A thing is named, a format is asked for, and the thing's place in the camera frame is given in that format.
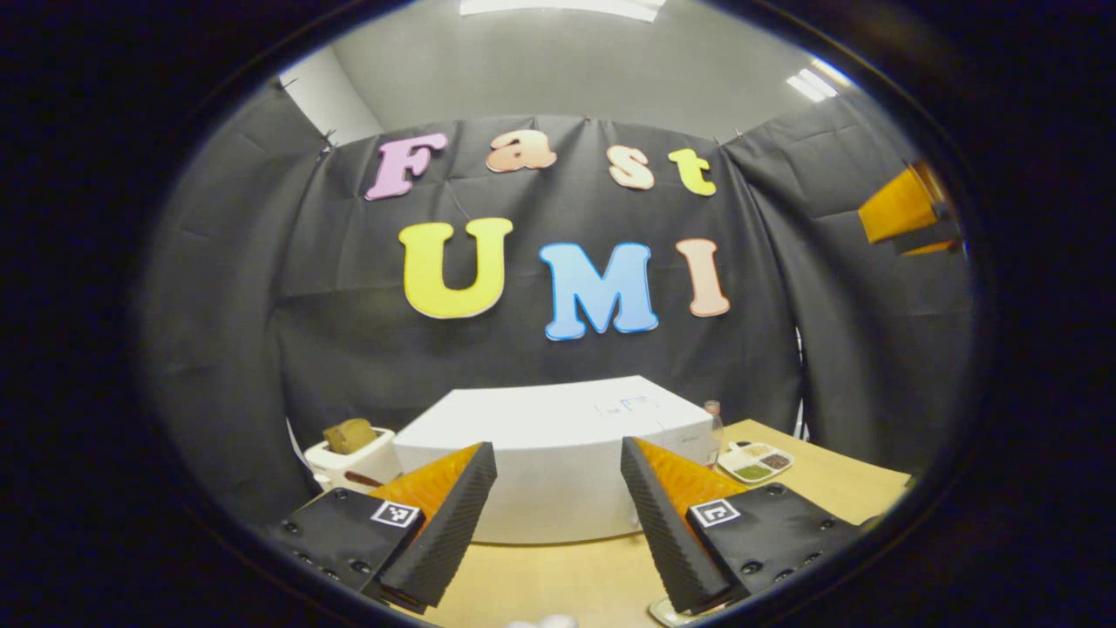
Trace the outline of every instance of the pink letter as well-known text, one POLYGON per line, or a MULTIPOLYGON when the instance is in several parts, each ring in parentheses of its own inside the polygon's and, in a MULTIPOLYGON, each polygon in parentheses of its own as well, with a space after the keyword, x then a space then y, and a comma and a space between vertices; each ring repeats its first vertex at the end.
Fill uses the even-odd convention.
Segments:
POLYGON ((721 282, 713 265, 716 244, 705 239, 682 240, 674 248, 686 258, 690 280, 694 284, 694 300, 690 312, 694 317, 718 317, 729 310, 729 299, 721 293, 721 282))
POLYGON ((425 172, 430 165, 430 148, 442 149, 448 143, 445 133, 385 142, 379 146, 383 157, 379 160, 376 184, 368 189, 364 197, 374 201, 407 193, 413 183, 407 181, 406 171, 410 170, 415 176, 425 172))

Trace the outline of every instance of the green food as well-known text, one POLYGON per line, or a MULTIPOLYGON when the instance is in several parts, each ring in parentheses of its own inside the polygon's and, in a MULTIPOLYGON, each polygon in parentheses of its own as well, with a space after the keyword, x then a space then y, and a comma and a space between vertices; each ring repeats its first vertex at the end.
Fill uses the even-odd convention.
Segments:
POLYGON ((739 475, 740 477, 742 477, 744 480, 759 480, 761 477, 767 477, 767 476, 771 475, 771 472, 769 472, 768 470, 766 470, 766 468, 763 468, 761 466, 757 466, 757 465, 751 465, 751 466, 748 466, 748 467, 743 467, 743 468, 737 470, 737 471, 734 471, 732 473, 739 475))

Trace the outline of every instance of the blue letter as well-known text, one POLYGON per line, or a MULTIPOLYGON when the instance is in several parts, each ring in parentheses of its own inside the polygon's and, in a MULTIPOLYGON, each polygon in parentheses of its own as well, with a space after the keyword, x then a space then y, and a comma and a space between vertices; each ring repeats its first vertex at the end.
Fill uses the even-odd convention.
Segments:
POLYGON ((555 320, 547 326, 550 340, 575 340, 585 336, 585 323, 577 319, 577 305, 598 335, 608 329, 613 308, 619 300, 620 312, 613 322, 620 334, 647 332, 658 327, 647 293, 647 260, 651 249, 644 244, 616 244, 602 278, 581 247, 573 243, 547 244, 539 257, 550 264, 555 288, 555 320))

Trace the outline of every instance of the orange letter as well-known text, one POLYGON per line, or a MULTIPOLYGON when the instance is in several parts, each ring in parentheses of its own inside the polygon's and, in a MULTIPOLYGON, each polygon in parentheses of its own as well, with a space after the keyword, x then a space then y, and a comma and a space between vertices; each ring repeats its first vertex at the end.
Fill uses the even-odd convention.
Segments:
POLYGON ((686 258, 690 280, 694 284, 694 300, 690 312, 694 317, 718 317, 729 310, 729 299, 721 293, 721 282, 713 265, 716 244, 705 239, 682 240, 674 248, 686 258))
POLYGON ((703 196, 712 196, 716 185, 702 177, 702 170, 709 170, 709 162, 698 156, 693 148, 682 148, 666 155, 666 158, 679 164, 679 176, 687 190, 703 196))
POLYGON ((605 156, 613 164, 608 173, 617 183, 635 190, 650 190, 655 184, 655 175, 647 170, 647 155, 639 148, 609 146, 605 156))
POLYGON ((492 172, 513 172, 520 167, 546 167, 558 161, 550 152, 550 139, 541 131, 504 133, 492 139, 492 152, 484 163, 492 172))

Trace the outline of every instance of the foam letter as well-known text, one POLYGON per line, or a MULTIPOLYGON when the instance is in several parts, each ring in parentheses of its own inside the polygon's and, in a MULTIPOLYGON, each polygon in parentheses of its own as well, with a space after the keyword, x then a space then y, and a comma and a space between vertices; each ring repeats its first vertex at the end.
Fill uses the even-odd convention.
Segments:
POLYGON ((575 340, 585 336, 585 323, 577 318, 577 301, 598 335, 608 329, 617 300, 620 312, 613 321, 616 331, 647 332, 658 327, 647 292, 651 249, 646 245, 617 244, 604 277, 578 244, 547 244, 539 250, 539 257, 550 264, 554 278, 555 320, 547 326, 548 339, 575 340))
POLYGON ((477 280, 464 289, 445 287, 442 255, 453 226, 445 222, 412 224, 400 231, 403 291, 411 306, 431 319, 468 319, 496 305, 503 293, 503 236, 511 232, 507 218, 478 218, 465 224, 477 238, 477 280))
POLYGON ((687 190, 703 196, 712 196, 716 185, 706 181, 701 171, 709 170, 709 162, 698 156, 693 148, 682 148, 666 155, 666 158, 679 164, 679 176, 687 190))
POLYGON ((647 155, 639 148, 609 146, 605 156, 613 164, 608 173, 617 183, 635 190, 650 190, 655 184, 655 175, 647 168, 647 155))
POLYGON ((721 282, 713 265, 716 244, 705 239, 681 240, 674 248, 686 258, 690 280, 694 284, 694 299, 690 312, 694 317, 718 317, 729 310, 729 299, 721 293, 721 282))
POLYGON ((498 136, 492 139, 492 148, 484 160, 492 172, 546 167, 558 161, 558 154, 550 152, 550 138, 546 133, 530 128, 498 136))
POLYGON ((419 176, 430 165, 430 148, 442 149, 449 143, 445 133, 420 135, 406 139, 385 142, 379 146, 379 171, 376 172, 376 184, 368 189, 364 197, 369 201, 387 196, 402 196, 411 191, 413 183, 407 181, 406 171, 419 176))

